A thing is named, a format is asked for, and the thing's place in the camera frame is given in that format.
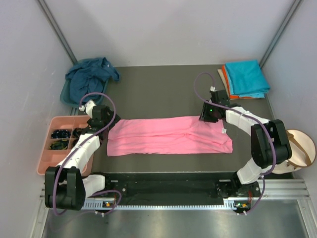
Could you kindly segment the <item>pink t shirt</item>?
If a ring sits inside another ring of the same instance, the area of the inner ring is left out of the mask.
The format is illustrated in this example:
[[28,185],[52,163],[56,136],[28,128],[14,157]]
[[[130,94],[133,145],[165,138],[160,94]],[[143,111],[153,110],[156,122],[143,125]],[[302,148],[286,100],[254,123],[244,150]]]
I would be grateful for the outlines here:
[[122,119],[108,133],[107,155],[210,154],[233,151],[223,122],[198,116],[163,119]]

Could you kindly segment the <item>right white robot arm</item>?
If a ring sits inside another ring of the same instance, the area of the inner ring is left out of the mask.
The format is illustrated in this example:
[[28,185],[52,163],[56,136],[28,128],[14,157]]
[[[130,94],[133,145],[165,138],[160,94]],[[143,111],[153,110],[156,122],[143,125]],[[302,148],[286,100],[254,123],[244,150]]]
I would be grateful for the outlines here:
[[233,174],[228,192],[243,196],[260,176],[270,174],[276,165],[291,157],[287,131],[279,119],[264,119],[239,104],[231,104],[225,90],[212,87],[210,95],[210,100],[203,104],[200,120],[213,123],[225,120],[251,137],[251,159]]

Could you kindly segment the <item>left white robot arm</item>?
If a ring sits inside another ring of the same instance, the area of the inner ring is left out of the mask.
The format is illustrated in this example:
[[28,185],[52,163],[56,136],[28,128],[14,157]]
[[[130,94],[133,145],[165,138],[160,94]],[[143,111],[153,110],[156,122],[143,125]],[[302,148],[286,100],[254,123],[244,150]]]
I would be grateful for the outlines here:
[[45,172],[45,205],[57,209],[79,211],[86,198],[98,193],[108,196],[112,184],[103,175],[82,178],[84,167],[99,149],[103,132],[120,120],[108,106],[88,102],[82,107],[90,117],[75,146],[58,165],[48,167]]

